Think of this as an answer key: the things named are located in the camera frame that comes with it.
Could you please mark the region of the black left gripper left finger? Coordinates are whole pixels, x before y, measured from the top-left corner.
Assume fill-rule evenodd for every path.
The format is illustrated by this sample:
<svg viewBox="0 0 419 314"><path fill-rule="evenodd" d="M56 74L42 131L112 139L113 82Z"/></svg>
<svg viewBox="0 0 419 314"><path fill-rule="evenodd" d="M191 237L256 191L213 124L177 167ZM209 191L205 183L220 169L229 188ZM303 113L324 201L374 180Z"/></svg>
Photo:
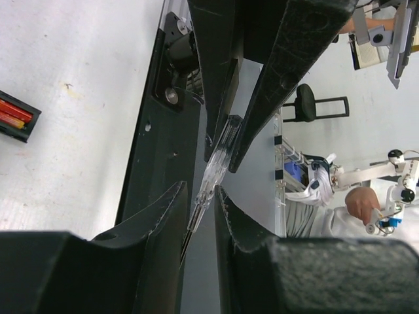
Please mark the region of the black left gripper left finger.
<svg viewBox="0 0 419 314"><path fill-rule="evenodd" d="M2 313L174 313L188 189L175 183L87 241L70 232L1 233Z"/></svg>

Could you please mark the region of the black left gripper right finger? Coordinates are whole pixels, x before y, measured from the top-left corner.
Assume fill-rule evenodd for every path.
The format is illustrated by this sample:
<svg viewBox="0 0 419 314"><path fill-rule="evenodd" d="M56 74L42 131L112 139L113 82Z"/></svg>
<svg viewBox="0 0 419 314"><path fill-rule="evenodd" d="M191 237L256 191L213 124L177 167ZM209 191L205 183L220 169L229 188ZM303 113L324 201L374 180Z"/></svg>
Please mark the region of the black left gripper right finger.
<svg viewBox="0 0 419 314"><path fill-rule="evenodd" d="M417 313L418 254L390 239L282 238L215 189L222 313Z"/></svg>

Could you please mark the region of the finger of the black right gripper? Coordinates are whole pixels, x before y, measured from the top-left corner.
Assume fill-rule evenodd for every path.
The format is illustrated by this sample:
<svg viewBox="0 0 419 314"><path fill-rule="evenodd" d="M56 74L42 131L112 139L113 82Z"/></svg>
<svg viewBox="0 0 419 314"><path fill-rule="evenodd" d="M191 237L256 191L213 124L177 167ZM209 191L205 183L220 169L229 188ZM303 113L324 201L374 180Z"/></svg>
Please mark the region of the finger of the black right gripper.
<svg viewBox="0 0 419 314"><path fill-rule="evenodd" d="M227 121L243 61L241 1L189 1L200 64L207 122L204 160L208 161Z"/></svg>
<svg viewBox="0 0 419 314"><path fill-rule="evenodd" d="M338 35L354 9L355 1L287 2L237 134L230 172L237 172L254 138Z"/></svg>

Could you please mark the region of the clear test screwdriver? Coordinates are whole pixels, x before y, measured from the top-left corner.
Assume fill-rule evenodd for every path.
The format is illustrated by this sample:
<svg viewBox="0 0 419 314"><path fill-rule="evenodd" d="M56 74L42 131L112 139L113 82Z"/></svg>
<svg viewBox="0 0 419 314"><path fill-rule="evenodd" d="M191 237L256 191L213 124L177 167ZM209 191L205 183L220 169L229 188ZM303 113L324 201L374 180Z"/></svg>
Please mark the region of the clear test screwdriver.
<svg viewBox="0 0 419 314"><path fill-rule="evenodd" d="M207 162L200 189L194 201L194 209L187 226L187 233L182 244L180 266L183 265L185 260L192 235L197 231L204 213L210 207L215 187L222 182L227 172L241 124L242 118L238 115L232 115L227 118L221 136Z"/></svg>

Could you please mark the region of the black remote control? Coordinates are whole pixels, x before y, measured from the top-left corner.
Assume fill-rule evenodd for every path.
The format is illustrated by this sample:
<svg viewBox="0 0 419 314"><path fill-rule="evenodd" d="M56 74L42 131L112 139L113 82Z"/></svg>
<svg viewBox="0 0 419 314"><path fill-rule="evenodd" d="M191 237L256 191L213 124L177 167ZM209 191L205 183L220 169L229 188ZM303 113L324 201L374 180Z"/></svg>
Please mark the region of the black remote control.
<svg viewBox="0 0 419 314"><path fill-rule="evenodd" d="M41 111L1 91L1 134L27 143Z"/></svg>

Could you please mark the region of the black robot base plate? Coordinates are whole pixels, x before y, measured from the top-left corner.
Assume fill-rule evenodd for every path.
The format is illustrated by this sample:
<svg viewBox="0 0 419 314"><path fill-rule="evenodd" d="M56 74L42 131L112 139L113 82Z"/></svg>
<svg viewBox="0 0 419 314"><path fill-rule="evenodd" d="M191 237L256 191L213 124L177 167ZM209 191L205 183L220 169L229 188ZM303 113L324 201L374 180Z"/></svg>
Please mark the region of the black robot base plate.
<svg viewBox="0 0 419 314"><path fill-rule="evenodd" d="M174 12L156 34L116 223L152 204L178 181L192 195L203 106L192 28Z"/></svg>

